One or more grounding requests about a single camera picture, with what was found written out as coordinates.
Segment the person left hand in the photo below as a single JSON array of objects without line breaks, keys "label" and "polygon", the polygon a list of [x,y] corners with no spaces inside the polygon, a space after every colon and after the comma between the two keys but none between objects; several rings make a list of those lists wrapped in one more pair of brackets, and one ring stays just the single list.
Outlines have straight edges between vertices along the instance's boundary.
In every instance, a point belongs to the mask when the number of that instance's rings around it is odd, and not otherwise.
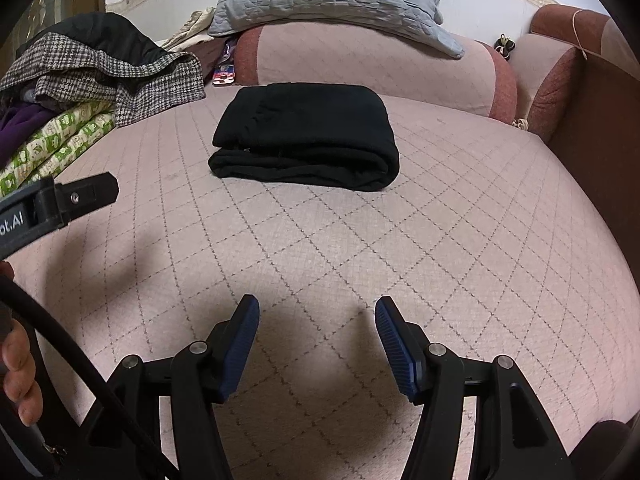
[{"label": "person left hand", "polygon": [[15,318],[1,344],[1,363],[6,368],[2,389],[14,404],[24,426],[35,425],[42,415],[43,397],[36,381],[36,363],[24,326]]}]

